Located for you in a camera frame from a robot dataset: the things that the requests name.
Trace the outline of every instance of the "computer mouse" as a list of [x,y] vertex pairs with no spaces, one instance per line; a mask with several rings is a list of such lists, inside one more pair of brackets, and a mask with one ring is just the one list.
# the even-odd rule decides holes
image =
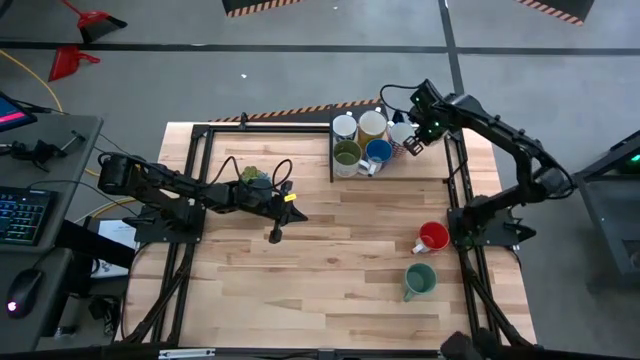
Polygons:
[[21,319],[33,310],[38,298],[38,289],[44,273],[38,269],[21,271],[9,286],[7,294],[7,315]]

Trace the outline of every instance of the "gray floor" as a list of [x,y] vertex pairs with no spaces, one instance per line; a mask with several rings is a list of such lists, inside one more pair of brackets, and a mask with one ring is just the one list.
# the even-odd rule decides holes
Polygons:
[[[437,0],[305,0],[229,19],[218,0],[75,1],[129,21],[105,38],[118,43],[444,46]],[[640,3],[597,1],[576,27],[512,0],[449,0],[458,46],[637,48]],[[0,21],[0,40],[79,41],[74,16],[57,2],[17,2]],[[46,77],[53,51],[10,50]],[[91,52],[102,59],[51,84],[65,111],[105,119],[103,133],[155,159],[168,121],[203,121],[375,97],[386,83],[433,80],[453,90],[446,54],[317,52]],[[460,56],[465,90],[514,127],[525,128],[570,171],[597,159],[638,129],[637,56]],[[46,106],[49,94],[0,58],[0,87]],[[389,100],[408,106],[408,94]],[[503,186],[515,183],[511,158],[496,151]],[[97,163],[90,168],[97,170]],[[95,179],[85,176],[88,183]],[[103,199],[79,189],[72,220]],[[607,267],[579,195],[520,209],[538,236],[521,250],[523,277],[539,343],[553,349],[640,356],[640,296],[591,294],[585,283]],[[95,330],[90,320],[83,320]],[[83,332],[64,344],[104,341]],[[64,345],[43,343],[43,347]]]

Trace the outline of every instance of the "yellow mug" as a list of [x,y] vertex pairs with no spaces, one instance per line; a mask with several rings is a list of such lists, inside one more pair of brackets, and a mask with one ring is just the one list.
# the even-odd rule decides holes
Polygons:
[[387,131],[387,117],[380,112],[380,108],[369,110],[358,120],[358,145],[366,149],[369,141],[381,139]]

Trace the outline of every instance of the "yellow cable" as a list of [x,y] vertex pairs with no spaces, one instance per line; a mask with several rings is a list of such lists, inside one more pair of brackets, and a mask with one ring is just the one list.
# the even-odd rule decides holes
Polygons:
[[[31,74],[31,76],[33,76],[36,80],[38,80],[45,88],[47,88],[47,90],[49,91],[49,94],[51,94],[51,97],[53,98],[53,101],[56,102],[56,106],[58,106],[58,111],[60,112],[64,112],[64,110],[62,110],[62,105],[60,105],[60,101],[58,100],[58,97],[56,96],[56,93],[53,92],[53,90],[49,87],[49,85],[47,85],[47,83],[42,80],[40,78],[40,76],[38,76],[38,74],[34,73],[31,69],[29,69],[29,67],[27,67],[27,65],[21,63],[20,61],[18,61],[18,59],[14,58],[13,56],[7,54],[4,50],[0,50],[0,55],[6,57],[7,59],[13,61],[16,65],[20,66],[21,68],[23,68],[26,72],[28,72],[29,74]],[[92,176],[96,176],[99,177],[100,174],[98,174],[97,172],[93,171],[93,170],[89,170],[89,169],[84,169],[84,171]]]
[[113,204],[109,204],[109,206],[107,206],[107,207],[105,207],[105,208],[102,208],[102,209],[100,209],[100,210],[96,211],[96,212],[95,212],[95,213],[93,213],[91,216],[92,216],[92,217],[97,218],[97,217],[98,217],[98,216],[100,216],[101,214],[103,214],[103,213],[105,213],[105,212],[107,212],[107,211],[109,211],[109,210],[113,209],[113,208],[114,208],[114,207],[116,207],[116,206],[123,205],[123,204],[128,204],[128,203],[132,203],[132,202],[136,202],[136,201],[138,201],[138,200],[133,199],[133,198],[128,198],[128,199],[118,200],[118,201],[116,201],[115,203],[113,203]]

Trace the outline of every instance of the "wooden table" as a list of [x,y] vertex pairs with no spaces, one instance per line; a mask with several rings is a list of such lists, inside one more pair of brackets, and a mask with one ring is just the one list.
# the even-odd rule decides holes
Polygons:
[[[161,163],[184,169],[192,126],[167,125]],[[474,193],[500,191],[491,144],[472,132],[465,136]],[[295,205],[309,221],[287,225],[282,242],[272,245],[267,241],[271,221],[208,212],[196,247],[181,346],[438,349],[454,331],[469,333],[455,250],[410,253],[422,223],[446,224],[443,148],[417,158],[431,165],[413,164],[416,173],[330,183],[327,144],[328,135],[319,134],[216,135],[209,180],[229,155],[241,169],[257,165],[269,173],[290,158]],[[221,181],[234,178],[228,167]],[[128,331],[158,296],[167,249],[153,244],[136,261],[126,306]],[[522,335],[535,341],[518,263],[504,249],[487,248],[486,258],[494,298]],[[431,294],[404,303],[403,273],[416,262],[433,266],[439,283]],[[164,336],[172,319],[169,307]],[[478,309],[486,323],[483,307]]]

